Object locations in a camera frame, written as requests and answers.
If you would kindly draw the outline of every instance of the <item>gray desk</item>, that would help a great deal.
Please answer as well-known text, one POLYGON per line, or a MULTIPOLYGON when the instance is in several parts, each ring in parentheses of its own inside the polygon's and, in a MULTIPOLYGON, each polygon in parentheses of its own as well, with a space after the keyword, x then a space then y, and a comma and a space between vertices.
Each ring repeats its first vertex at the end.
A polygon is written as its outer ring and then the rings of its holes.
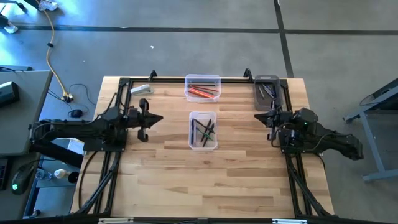
POLYGON ((18 85, 19 101, 0 108, 0 156, 19 156, 29 150, 30 124, 37 121, 51 82, 50 72, 1 72, 0 83, 18 85))
MULTIPOLYGON (((23 154, 29 150, 27 127, 39 118, 51 78, 52 73, 48 71, 0 72, 0 83, 14 81, 19 86, 21 98, 17 103, 0 108, 0 153, 2 151, 11 156, 23 154)), ((7 189, 0 191, 0 220, 22 218, 30 190, 26 190, 22 195, 12 194, 10 189, 12 177, 21 165, 39 157, 38 153, 30 153, 9 158, 12 166, 7 189)))

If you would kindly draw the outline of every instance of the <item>plastic bin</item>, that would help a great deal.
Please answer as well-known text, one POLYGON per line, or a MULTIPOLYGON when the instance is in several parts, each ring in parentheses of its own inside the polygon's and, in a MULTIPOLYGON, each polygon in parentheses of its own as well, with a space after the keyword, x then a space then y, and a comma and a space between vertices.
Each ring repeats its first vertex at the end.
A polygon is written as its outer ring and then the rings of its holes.
POLYGON ((217 148, 217 114, 214 111, 192 111, 189 114, 188 144, 195 151, 212 151, 217 148), (208 129, 195 120, 201 122, 204 126, 208 126, 211 120, 210 129, 213 128, 214 132, 209 132, 208 129), (208 139, 206 141, 206 137, 202 140, 203 133, 207 133, 212 140, 208 139))
POLYGON ((275 107, 282 105, 282 89, 280 87, 279 77, 276 75, 258 75, 254 79, 254 107, 258 111, 271 110, 271 104, 275 103, 275 107), (272 97, 266 91, 269 87, 272 97))
POLYGON ((221 78, 218 75, 197 75, 197 74, 189 74, 185 76, 185 96, 187 100, 190 102, 217 102, 221 95, 221 78), (194 93, 190 93, 189 85, 197 85, 200 90, 203 92, 207 92, 213 94, 213 97, 202 97, 198 96, 194 93))

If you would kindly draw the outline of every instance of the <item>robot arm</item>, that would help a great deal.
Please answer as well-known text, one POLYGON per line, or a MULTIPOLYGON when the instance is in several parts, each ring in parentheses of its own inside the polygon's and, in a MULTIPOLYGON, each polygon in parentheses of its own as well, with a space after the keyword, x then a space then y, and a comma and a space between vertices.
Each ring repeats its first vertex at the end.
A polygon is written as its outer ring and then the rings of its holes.
POLYGON ((148 135, 145 129, 163 117, 149 113, 149 104, 145 99, 140 100, 140 108, 141 113, 132 107, 127 115, 123 115, 119 108, 108 107, 93 121, 42 120, 30 127, 30 141, 32 144, 45 144, 56 138, 77 138, 87 144, 86 151, 114 151, 112 149, 120 148, 125 143, 128 128, 141 127, 138 139, 146 142, 148 135))
MULTIPOLYGON (((294 114, 288 111, 254 115, 267 128, 277 127, 280 148, 284 153, 322 153, 334 149, 352 160, 363 159, 362 144, 352 134, 341 134, 324 128, 318 116, 311 110, 302 108, 294 114)), ((271 133, 273 141, 276 134, 271 133)))

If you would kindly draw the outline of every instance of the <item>power cord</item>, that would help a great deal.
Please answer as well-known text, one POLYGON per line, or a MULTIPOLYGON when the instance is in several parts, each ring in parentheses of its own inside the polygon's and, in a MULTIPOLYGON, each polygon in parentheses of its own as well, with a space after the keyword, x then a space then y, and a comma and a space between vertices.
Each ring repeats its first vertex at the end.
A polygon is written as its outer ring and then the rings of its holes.
POLYGON ((50 49, 54 48, 53 41, 54 41, 54 37, 55 37, 55 29, 54 29, 54 25, 52 24, 52 21, 51 21, 51 19, 50 19, 50 16, 47 14, 47 12, 46 12, 45 10, 44 10, 43 12, 44 12, 45 16, 47 16, 47 19, 48 19, 49 22, 50 22, 51 30, 52 30, 51 40, 50 40, 49 43, 47 43, 48 48, 47 48, 47 54, 46 54, 45 60, 46 60, 46 62, 47 62, 47 65, 48 65, 49 68, 51 69, 51 72, 55 75, 55 77, 57 78, 57 80, 58 80, 58 82, 59 82, 59 84, 60 84, 60 86, 61 86, 61 88, 62 88, 62 91, 63 91, 63 93, 62 93, 62 99, 63 99, 66 103, 69 103, 69 102, 71 102, 71 100, 73 99, 73 97, 72 97, 72 95, 71 95, 70 93, 67 93, 65 87, 63 86, 63 84, 62 84, 62 82, 61 82, 60 77, 58 76, 58 74, 56 73, 56 71, 54 70, 54 68, 53 68, 53 67, 51 66, 51 64, 50 64, 50 49))
MULTIPOLYGON (((49 94, 50 96, 54 97, 54 98, 57 99, 57 100, 60 100, 60 101, 64 102, 64 103, 70 108, 70 111, 68 112, 68 117, 70 117, 70 118, 77 118, 77 117, 71 116, 71 114, 73 114, 74 111, 80 110, 80 109, 73 109, 67 102, 63 101, 63 100, 62 100, 59 96, 57 96, 57 94, 55 94, 51 89, 49 89, 49 91, 47 92, 47 94, 49 94)), ((79 117, 83 116, 84 114, 87 114, 87 113, 90 111, 90 109, 89 109, 87 106, 83 105, 83 104, 79 104, 79 103, 76 103, 76 102, 75 102, 75 104, 80 105, 80 106, 86 108, 86 111, 81 111, 81 114, 79 115, 79 117)))
POLYGON ((89 94, 88 94, 88 87, 87 87, 86 85, 84 85, 84 84, 82 84, 82 83, 72 84, 72 85, 69 86, 69 90, 68 90, 69 93, 71 92, 71 91, 70 91, 70 88, 73 87, 73 86, 83 86, 83 87, 86 89, 87 100, 88 100, 92 105, 94 105, 94 106, 97 105, 96 103, 93 103, 92 100, 90 99, 90 96, 89 96, 89 94))

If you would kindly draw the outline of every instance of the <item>wooden tabletop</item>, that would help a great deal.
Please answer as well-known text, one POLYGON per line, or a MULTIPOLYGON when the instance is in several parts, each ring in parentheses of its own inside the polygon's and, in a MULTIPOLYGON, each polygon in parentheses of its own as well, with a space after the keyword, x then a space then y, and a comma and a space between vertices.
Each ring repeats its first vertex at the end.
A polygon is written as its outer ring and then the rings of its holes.
MULTIPOLYGON (((104 77, 96 114, 107 107, 118 89, 119 78, 104 77)), ((287 81, 293 109, 309 107, 304 80, 290 78, 287 81)), ((150 85, 155 93, 133 97, 130 106, 138 106, 139 99, 145 97, 150 104, 149 111, 164 119, 147 130, 149 142, 140 142, 137 130, 129 130, 119 167, 112 216, 294 216, 285 158, 267 141, 269 130, 253 117, 260 112, 254 109, 251 84, 222 84, 218 103, 188 102, 183 83, 150 85), (196 152, 189 148, 188 117, 191 111, 217 113, 218 149, 196 152)), ((97 153, 88 166, 82 187, 83 203, 98 185, 103 157, 103 152, 97 153)), ((324 208, 333 213, 321 160, 303 154, 303 164, 309 189, 324 208)), ((77 193, 78 187, 71 212, 78 209, 77 193)), ((300 191, 298 195, 304 210, 300 191)))

